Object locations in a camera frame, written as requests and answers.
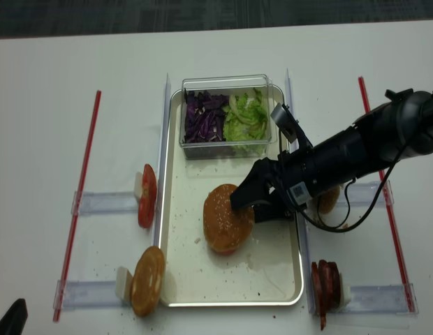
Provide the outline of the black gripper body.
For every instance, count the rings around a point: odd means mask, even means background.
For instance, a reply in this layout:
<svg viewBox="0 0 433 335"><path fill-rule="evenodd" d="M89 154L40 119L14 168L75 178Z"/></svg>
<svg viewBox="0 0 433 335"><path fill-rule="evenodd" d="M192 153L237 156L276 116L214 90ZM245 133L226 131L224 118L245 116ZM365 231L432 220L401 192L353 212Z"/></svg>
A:
<svg viewBox="0 0 433 335"><path fill-rule="evenodd" d="M305 136L293 137L298 150L283 153L273 164L272 203L297 212L322 193L367 174L370 157L360 133L348 128L313 147Z"/></svg>

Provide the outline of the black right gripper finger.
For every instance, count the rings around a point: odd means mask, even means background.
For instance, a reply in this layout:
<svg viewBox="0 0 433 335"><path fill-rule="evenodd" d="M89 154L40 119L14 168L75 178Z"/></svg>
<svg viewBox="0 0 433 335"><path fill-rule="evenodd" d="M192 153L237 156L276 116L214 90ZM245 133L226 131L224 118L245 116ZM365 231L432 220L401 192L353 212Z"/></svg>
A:
<svg viewBox="0 0 433 335"><path fill-rule="evenodd" d="M255 204L253 206L253 211L255 223L291 220L293 218L293 211L283 202L275 202L274 204Z"/></svg>

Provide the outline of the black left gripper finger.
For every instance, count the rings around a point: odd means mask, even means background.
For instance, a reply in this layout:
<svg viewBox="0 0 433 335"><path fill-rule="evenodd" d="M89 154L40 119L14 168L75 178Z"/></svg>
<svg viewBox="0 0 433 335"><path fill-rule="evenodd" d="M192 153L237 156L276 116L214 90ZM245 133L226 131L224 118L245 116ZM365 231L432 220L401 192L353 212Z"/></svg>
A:
<svg viewBox="0 0 433 335"><path fill-rule="evenodd" d="M277 205L277 194L270 194L270 188L276 185L276 167L277 162L269 158L257 160L243 182L230 195L232 209L239 210L254 205Z"/></svg>

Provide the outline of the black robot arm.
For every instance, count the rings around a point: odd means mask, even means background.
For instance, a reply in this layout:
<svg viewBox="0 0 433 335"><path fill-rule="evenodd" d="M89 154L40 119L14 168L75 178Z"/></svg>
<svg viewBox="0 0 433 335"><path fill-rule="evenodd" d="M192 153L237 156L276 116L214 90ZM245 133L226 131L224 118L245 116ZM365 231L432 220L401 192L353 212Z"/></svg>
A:
<svg viewBox="0 0 433 335"><path fill-rule="evenodd" d="M279 213L302 211L307 201L403 159L433 153L433 92L387 91L388 103L362 115L322 143L310 143L286 105L272 118L298 150L263 158L231 195L233 209L256 205Z"/></svg>

